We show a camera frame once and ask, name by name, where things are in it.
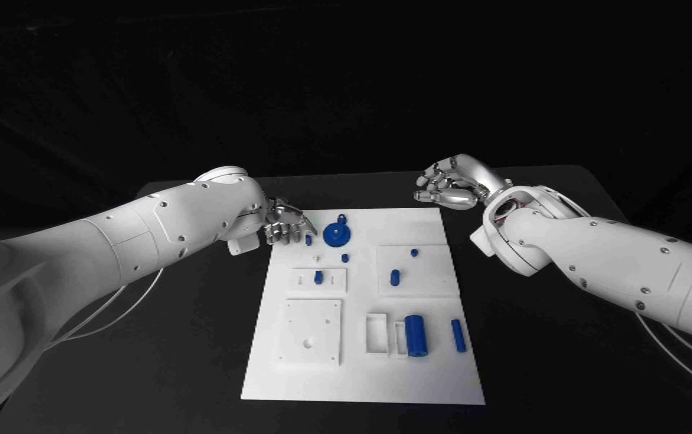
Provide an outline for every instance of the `black table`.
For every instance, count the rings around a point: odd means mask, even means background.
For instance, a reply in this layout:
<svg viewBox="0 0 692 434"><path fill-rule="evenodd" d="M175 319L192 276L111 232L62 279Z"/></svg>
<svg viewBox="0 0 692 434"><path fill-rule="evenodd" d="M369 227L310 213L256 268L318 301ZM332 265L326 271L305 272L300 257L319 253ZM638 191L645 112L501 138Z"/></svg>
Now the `black table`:
<svg viewBox="0 0 692 434"><path fill-rule="evenodd" d="M625 221L579 166L499 169ZM418 172L260 178L305 209L426 207ZM140 196L179 182L155 182ZM633 314L548 266L534 277L469 240L482 209L442 210L488 406L241 401L270 249L217 243L172 266L132 315L44 356L0 417L5 432L682 432L692 383ZM150 282L137 281L113 310Z"/></svg>

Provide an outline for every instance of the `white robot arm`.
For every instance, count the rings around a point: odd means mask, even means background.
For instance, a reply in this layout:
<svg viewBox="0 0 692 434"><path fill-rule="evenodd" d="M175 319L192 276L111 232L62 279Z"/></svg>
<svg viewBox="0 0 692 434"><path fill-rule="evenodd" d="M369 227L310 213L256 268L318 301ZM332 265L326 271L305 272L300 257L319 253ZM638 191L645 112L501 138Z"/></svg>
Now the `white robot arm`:
<svg viewBox="0 0 692 434"><path fill-rule="evenodd" d="M106 294L215 241L233 255L318 234L283 199L267 198L238 167L96 216L0 242L0 402L71 317Z"/></svg>
<svg viewBox="0 0 692 434"><path fill-rule="evenodd" d="M417 182L423 202L485 204L472 241L519 274L551 262L580 289L692 333L692 245L587 212L545 186L514 186L468 155L436 163Z"/></svg>

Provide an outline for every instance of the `table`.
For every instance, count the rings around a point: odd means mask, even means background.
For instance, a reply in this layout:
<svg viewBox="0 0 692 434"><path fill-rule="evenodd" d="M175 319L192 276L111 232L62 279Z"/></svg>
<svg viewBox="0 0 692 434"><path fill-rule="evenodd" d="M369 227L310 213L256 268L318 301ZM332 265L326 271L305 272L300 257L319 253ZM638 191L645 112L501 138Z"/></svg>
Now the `table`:
<svg viewBox="0 0 692 434"><path fill-rule="evenodd" d="M594 216L626 221L584 168L498 171L515 185L564 192ZM411 195L417 176L258 182L269 195L305 209L424 207ZM139 196L183 182L153 182ZM217 243L166 269L120 324L47 353L8 403L0 431L352 434L613 426L620 432L682 432L692 382L633 314L583 292L555 266L525 278L486 258L469 240L479 207L442 212L488 406L241 401L270 249L234 258ZM149 282L137 281L114 311Z"/></svg>

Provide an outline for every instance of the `blue object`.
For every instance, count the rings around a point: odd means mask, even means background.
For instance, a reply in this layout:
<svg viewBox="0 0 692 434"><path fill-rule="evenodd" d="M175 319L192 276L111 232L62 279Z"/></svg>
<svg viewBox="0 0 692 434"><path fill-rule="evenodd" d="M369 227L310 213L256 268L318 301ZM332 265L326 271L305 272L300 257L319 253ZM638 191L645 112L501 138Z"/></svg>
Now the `blue object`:
<svg viewBox="0 0 692 434"><path fill-rule="evenodd" d="M452 321L452 331L455 332L455 342L457 343L457 352L466 352L465 333L462 332L462 323L459 319Z"/></svg>
<svg viewBox="0 0 692 434"><path fill-rule="evenodd" d="M429 355L429 344L426 343L426 328L421 316L407 316L404 319L407 327L407 347L410 357L426 357Z"/></svg>
<svg viewBox="0 0 692 434"><path fill-rule="evenodd" d="M393 278L390 279L390 282L391 282L393 286L400 285L400 271L398 271L398 269L395 269L393 271Z"/></svg>
<svg viewBox="0 0 692 434"><path fill-rule="evenodd" d="M346 216L344 214L339 214L336 222L325 228L322 237L325 238L328 246L332 247L342 247L349 242L351 229L349 226L346 226Z"/></svg>

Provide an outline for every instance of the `dark wall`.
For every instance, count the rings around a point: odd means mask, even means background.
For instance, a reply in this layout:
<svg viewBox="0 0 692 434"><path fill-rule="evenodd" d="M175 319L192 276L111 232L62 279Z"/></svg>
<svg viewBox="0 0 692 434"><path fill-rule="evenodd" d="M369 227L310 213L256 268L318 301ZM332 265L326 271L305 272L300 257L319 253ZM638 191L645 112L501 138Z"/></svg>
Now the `dark wall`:
<svg viewBox="0 0 692 434"><path fill-rule="evenodd" d="M465 152L584 165L685 236L688 1L6 0L0 222L65 222L224 164L398 171Z"/></svg>

